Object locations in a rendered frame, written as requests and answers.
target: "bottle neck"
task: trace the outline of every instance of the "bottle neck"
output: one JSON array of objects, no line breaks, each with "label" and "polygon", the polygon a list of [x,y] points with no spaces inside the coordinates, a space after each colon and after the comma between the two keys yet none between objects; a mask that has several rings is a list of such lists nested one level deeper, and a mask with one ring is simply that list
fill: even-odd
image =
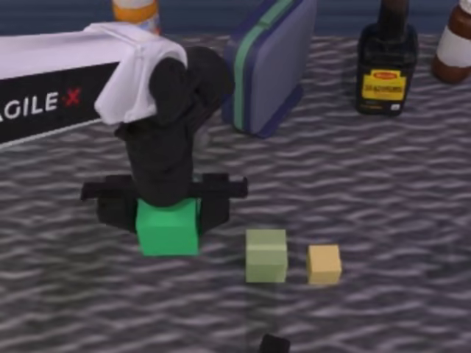
[{"label": "bottle neck", "polygon": [[379,37],[384,41],[401,41],[406,34],[408,0],[382,0],[378,16]]}]

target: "yellow label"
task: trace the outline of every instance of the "yellow label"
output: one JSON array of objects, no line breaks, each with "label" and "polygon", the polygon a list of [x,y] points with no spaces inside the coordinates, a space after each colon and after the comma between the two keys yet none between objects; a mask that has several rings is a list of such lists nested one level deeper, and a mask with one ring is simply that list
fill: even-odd
[{"label": "yellow label", "polygon": [[406,93],[407,79],[395,70],[372,70],[363,77],[361,95],[364,99],[378,101],[402,101]]}]

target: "orange and white container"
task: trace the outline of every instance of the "orange and white container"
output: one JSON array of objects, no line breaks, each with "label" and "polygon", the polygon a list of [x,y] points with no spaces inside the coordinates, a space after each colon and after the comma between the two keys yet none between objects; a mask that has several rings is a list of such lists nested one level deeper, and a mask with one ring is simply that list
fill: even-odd
[{"label": "orange and white container", "polygon": [[117,21],[137,24],[140,28],[160,34],[157,0],[112,0]]}]

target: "light green cube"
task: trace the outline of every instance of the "light green cube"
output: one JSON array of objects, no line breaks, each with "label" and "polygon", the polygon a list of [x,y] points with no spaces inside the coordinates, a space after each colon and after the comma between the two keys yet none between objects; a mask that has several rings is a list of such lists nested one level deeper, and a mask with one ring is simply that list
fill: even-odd
[{"label": "light green cube", "polygon": [[198,255],[199,200],[186,199],[171,207],[153,207],[138,200],[136,230],[144,256]]},{"label": "light green cube", "polygon": [[288,246],[284,229],[248,229],[245,251],[246,282],[286,281]]}]

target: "orange bottle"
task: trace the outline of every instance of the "orange bottle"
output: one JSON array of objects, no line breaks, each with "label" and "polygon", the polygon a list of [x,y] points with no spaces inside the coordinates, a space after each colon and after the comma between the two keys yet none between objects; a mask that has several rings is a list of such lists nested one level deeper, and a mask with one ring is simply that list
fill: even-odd
[{"label": "orange bottle", "polygon": [[160,34],[157,0],[113,0],[113,13],[117,21],[137,24],[142,29]]},{"label": "orange bottle", "polygon": [[433,74],[446,83],[460,83],[471,72],[471,0],[460,0],[443,31],[432,62]]}]

